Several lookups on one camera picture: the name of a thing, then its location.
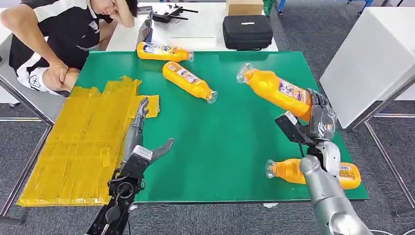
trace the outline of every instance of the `man's hand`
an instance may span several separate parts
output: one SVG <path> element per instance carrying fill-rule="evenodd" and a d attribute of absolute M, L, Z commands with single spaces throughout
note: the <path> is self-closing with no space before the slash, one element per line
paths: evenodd
<path fill-rule="evenodd" d="M 116 0 L 115 11 L 110 17 L 126 28 L 134 27 L 134 16 L 131 14 L 126 0 Z"/>
<path fill-rule="evenodd" d="M 110 18 L 113 19 L 113 20 L 115 20 L 115 21 L 117 21 L 117 22 L 119 22 L 119 23 L 122 22 L 121 16 L 119 14 L 110 15 Z"/>
<path fill-rule="evenodd" d="M 49 69 L 44 74 L 44 82 L 47 83 L 45 85 L 51 90 L 61 90 L 64 85 L 68 69 L 68 66 L 66 66 L 62 61 L 51 64 Z"/>

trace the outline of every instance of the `yellow tape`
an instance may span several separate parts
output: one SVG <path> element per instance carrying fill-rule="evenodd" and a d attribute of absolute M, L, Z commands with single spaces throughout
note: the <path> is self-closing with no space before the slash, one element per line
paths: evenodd
<path fill-rule="evenodd" d="M 107 181 L 119 165 L 131 112 L 144 97 L 136 95 L 140 81 L 121 79 L 109 81 L 102 94 L 97 88 L 73 89 L 18 205 L 81 206 L 109 201 Z M 148 117 L 156 117 L 159 96 L 149 99 Z"/>

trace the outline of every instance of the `white wire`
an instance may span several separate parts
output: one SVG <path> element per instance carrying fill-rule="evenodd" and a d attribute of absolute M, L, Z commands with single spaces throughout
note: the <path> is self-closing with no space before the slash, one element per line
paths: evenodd
<path fill-rule="evenodd" d="M 388 233 L 388 232 L 385 232 L 385 231 L 382 231 L 382 230 L 370 229 L 370 231 L 371 231 L 371 232 L 377 232 L 377 233 L 383 233 L 383 234 L 387 234 L 387 235 L 393 235 L 393 234 L 391 234 L 391 233 Z"/>
<path fill-rule="evenodd" d="M 407 231 L 406 233 L 404 233 L 402 235 L 408 235 L 408 234 L 412 233 L 413 231 L 415 231 L 415 229 L 411 229 L 411 230 Z"/>
<path fill-rule="evenodd" d="M 393 234 L 391 234 L 391 233 L 388 233 L 388 232 L 385 232 L 385 231 L 382 231 L 382 230 L 375 230 L 375 229 L 370 229 L 370 231 L 371 232 L 377 232 L 377 233 L 382 233 L 382 234 L 387 234 L 387 235 L 393 235 Z M 402 235 L 408 235 L 408 234 L 410 234 L 410 233 L 412 233 L 412 232 L 414 232 L 415 231 L 415 229 L 411 229 L 411 230 L 409 230 L 409 231 L 406 231 L 404 234 L 402 234 Z"/>

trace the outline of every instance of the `plastic bottle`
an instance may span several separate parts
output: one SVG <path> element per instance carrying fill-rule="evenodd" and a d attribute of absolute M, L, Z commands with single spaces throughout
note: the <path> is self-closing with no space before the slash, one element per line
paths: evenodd
<path fill-rule="evenodd" d="M 300 171 L 301 159 L 288 159 L 283 162 L 268 160 L 265 171 L 268 178 L 279 177 L 287 182 L 305 185 L 305 178 Z M 360 173 L 351 163 L 340 163 L 339 181 L 343 189 L 353 189 L 360 185 Z"/>
<path fill-rule="evenodd" d="M 143 60 L 166 60 L 180 62 L 193 61 L 193 51 L 182 47 L 173 47 L 163 44 L 141 42 L 137 46 L 137 55 Z"/>
<path fill-rule="evenodd" d="M 163 66 L 163 76 L 193 96 L 205 99 L 209 104 L 214 103 L 218 97 L 218 92 L 212 91 L 204 80 L 176 62 L 170 61 Z"/>
<path fill-rule="evenodd" d="M 254 69 L 251 64 L 244 64 L 236 78 L 238 82 L 248 84 L 258 96 L 304 121 L 310 120 L 311 97 L 306 90 L 279 78 L 272 71 Z"/>

